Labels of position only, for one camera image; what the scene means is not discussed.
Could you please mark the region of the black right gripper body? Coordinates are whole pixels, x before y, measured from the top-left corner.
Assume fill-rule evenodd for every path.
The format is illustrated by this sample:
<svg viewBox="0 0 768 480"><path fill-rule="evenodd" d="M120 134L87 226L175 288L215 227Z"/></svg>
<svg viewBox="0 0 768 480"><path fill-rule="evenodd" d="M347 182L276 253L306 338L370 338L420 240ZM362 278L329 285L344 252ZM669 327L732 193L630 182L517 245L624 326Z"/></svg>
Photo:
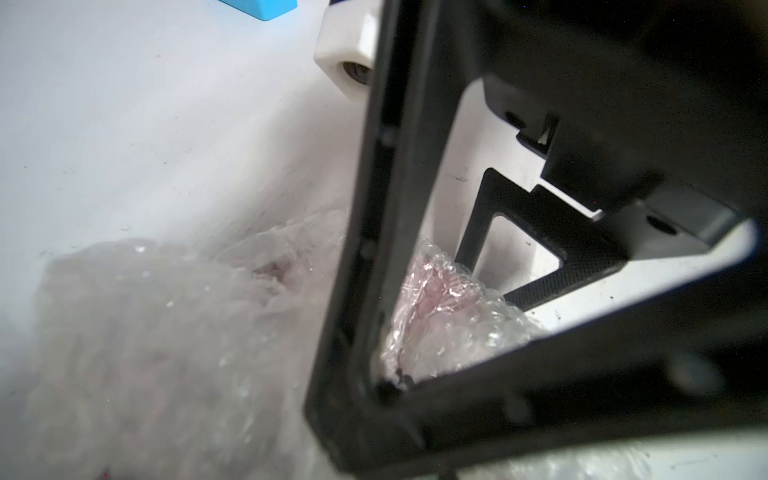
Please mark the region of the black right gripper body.
<svg viewBox="0 0 768 480"><path fill-rule="evenodd" d="M479 71L558 118L554 181L621 246L767 232L763 1L471 1Z"/></svg>

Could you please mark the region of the clear bubble wrap sheet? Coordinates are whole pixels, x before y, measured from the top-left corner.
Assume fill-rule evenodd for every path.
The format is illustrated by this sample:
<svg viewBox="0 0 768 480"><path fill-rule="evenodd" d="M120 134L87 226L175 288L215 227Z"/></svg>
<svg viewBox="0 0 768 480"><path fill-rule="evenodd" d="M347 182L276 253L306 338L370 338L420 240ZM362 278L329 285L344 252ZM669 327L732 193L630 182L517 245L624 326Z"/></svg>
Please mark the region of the clear bubble wrap sheet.
<svg viewBox="0 0 768 480"><path fill-rule="evenodd" d="M301 413L347 212L206 259L145 239L52 261L36 295L32 458L50 479L352 479ZM405 389L542 337L420 240L373 374ZM630 446L506 461L466 479L650 479Z"/></svg>

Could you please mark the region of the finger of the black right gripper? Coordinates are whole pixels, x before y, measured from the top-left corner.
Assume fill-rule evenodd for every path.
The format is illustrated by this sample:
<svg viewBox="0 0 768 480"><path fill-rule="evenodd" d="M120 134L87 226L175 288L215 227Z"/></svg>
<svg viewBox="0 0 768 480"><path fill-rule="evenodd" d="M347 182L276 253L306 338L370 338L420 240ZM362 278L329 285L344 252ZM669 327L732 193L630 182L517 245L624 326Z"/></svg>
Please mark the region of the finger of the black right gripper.
<svg viewBox="0 0 768 480"><path fill-rule="evenodd" d="M482 81L489 109L543 159L541 187L594 225L603 216L554 181L558 118L479 71L471 1L382 2L347 241L304 406L333 463L359 478L451 478L561 447L765 424L766 234L733 266L460 373L405 389L375 378L374 350L470 83ZM629 262L716 244L615 245Z"/></svg>
<svg viewBox="0 0 768 480"><path fill-rule="evenodd" d="M530 192L493 168L485 170L455 262L472 271L490 226L502 216L543 246L560 267L504 295L523 311L536 308L619 272L627 255L593 222L547 189Z"/></svg>

